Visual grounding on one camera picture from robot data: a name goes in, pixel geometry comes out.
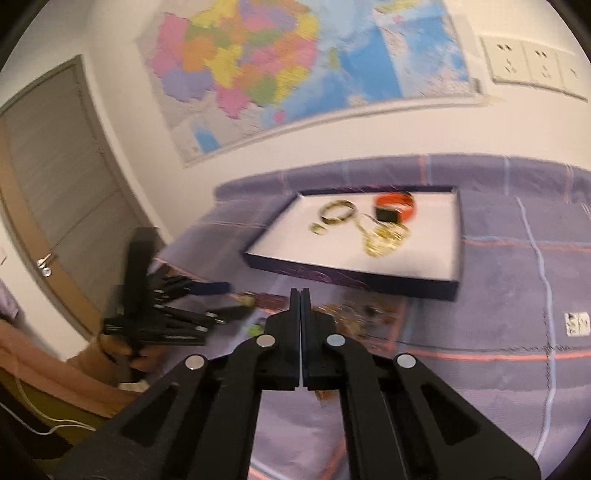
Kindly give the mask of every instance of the world map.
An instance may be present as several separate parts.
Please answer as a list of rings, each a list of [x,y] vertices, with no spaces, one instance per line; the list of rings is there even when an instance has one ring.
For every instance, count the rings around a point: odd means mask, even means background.
[[[440,0],[164,0],[138,40],[187,163],[323,113],[472,96]]]

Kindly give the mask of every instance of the white cable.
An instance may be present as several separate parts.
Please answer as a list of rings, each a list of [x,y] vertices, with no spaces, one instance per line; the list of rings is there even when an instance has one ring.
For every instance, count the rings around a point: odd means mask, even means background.
[[[28,425],[23,419],[21,419],[16,413],[14,413],[10,408],[8,408],[1,401],[0,401],[0,407],[2,407],[4,410],[6,410],[12,416],[12,418],[15,419],[18,423],[20,423],[23,427],[25,427],[27,430],[35,433],[36,435],[41,435],[41,436],[51,435],[57,429],[62,429],[62,428],[65,428],[65,427],[77,427],[79,429],[92,430],[93,432],[96,431],[93,427],[85,427],[85,426],[76,425],[76,424],[67,424],[67,425],[56,425],[55,427],[53,427],[52,429],[50,429],[48,432],[45,432],[45,433],[38,432],[33,427],[31,427],[30,425]]]
[[[16,380],[16,382],[17,382],[18,391],[21,393],[22,397],[27,402],[27,405],[29,405],[29,407],[31,407],[34,412],[36,412],[37,414],[39,414],[41,417],[43,417],[46,420],[56,421],[58,423],[61,423],[61,422],[64,422],[64,421],[69,421],[70,422],[70,424],[68,424],[68,425],[62,425],[63,427],[78,426],[80,428],[83,428],[83,429],[86,429],[86,430],[91,430],[93,432],[96,432],[96,428],[94,428],[91,425],[88,425],[88,424],[86,424],[84,422],[78,421],[78,420],[68,420],[68,419],[58,420],[58,419],[52,419],[49,415],[44,414],[35,405],[33,405],[33,402],[31,402],[31,400],[29,400],[29,397],[27,397],[27,394],[25,393],[25,390],[22,387],[20,376],[18,375],[18,360],[17,360],[17,356],[12,351],[12,348],[10,348],[10,351],[12,353],[12,356],[14,357],[14,367],[15,367],[15,369],[14,369],[14,380]],[[53,433],[56,430],[57,429],[54,427],[54,429],[50,430],[50,433]]]

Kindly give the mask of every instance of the wall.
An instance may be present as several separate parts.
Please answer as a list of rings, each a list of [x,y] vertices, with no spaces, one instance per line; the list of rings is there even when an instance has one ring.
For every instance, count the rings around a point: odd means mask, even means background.
[[[478,34],[514,36],[582,54],[545,0],[451,1],[465,13],[459,23],[470,24]],[[526,155],[591,168],[588,103],[489,81],[492,104],[485,107],[394,112],[318,125],[184,169],[134,43],[158,4],[159,0],[97,1],[90,18],[88,64],[96,98],[101,98],[115,133],[111,140],[121,146],[119,161],[133,170],[172,236],[212,206],[213,186],[278,168],[417,152]],[[480,55],[479,43],[472,43],[469,48]]]
[[[583,55],[545,0],[448,1],[464,12],[458,24],[471,25],[477,34],[523,38]],[[0,105],[44,72],[83,53],[87,81],[111,148],[148,216],[163,228],[165,239],[182,233],[211,208],[215,185],[278,168],[421,152],[515,154],[591,168],[588,103],[488,81],[491,103],[487,106],[394,112],[318,125],[185,169],[135,46],[159,3],[50,0],[0,73]],[[467,47],[481,55],[478,42]],[[591,66],[587,66],[591,78]],[[75,353],[84,345],[82,337],[44,297],[2,225],[0,246],[8,253],[0,276],[23,305],[34,331],[60,356]]]

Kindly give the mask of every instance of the electrical outlet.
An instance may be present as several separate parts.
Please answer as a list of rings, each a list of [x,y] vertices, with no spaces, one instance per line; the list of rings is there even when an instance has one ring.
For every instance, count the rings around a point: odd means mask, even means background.
[[[528,41],[523,42],[523,48],[530,66],[532,85],[563,90],[556,51]]]
[[[493,82],[531,83],[523,46],[519,40],[482,37]]]
[[[556,50],[558,67],[562,75],[564,91],[571,95],[587,98],[587,82],[583,78],[583,69],[579,58],[565,51]]]

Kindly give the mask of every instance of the door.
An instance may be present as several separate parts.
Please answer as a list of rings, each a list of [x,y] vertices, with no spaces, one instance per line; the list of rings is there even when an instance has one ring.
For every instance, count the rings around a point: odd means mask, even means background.
[[[81,333],[97,333],[129,240],[150,223],[108,148],[80,57],[0,111],[0,194],[50,299]]]

